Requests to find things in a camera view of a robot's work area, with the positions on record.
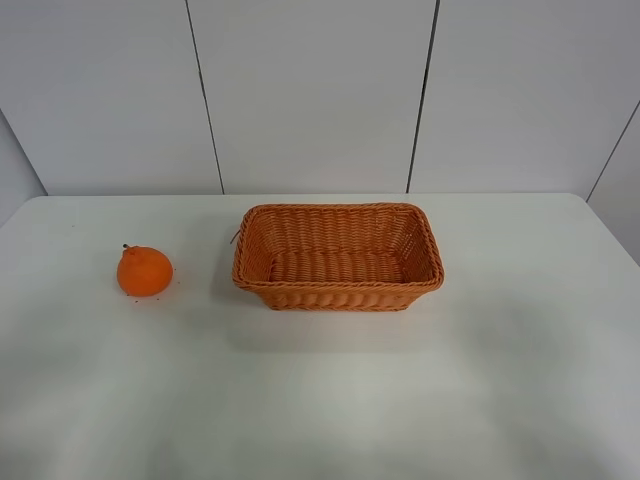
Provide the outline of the orange with stem knob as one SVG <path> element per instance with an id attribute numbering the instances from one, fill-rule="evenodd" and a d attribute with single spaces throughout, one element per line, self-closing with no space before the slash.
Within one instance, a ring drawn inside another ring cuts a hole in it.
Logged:
<path id="1" fill-rule="evenodd" d="M 171 283 L 174 267 L 161 251 L 148 246 L 123 245 L 116 270 L 121 290 L 133 297 L 160 294 Z"/>

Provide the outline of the orange woven wicker basket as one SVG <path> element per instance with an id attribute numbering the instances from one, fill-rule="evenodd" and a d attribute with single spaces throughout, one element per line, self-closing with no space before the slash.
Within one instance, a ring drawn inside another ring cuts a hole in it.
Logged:
<path id="1" fill-rule="evenodd" d="M 255 206 L 232 268 L 273 310 L 401 311 L 444 278 L 429 221 L 408 203 Z"/>

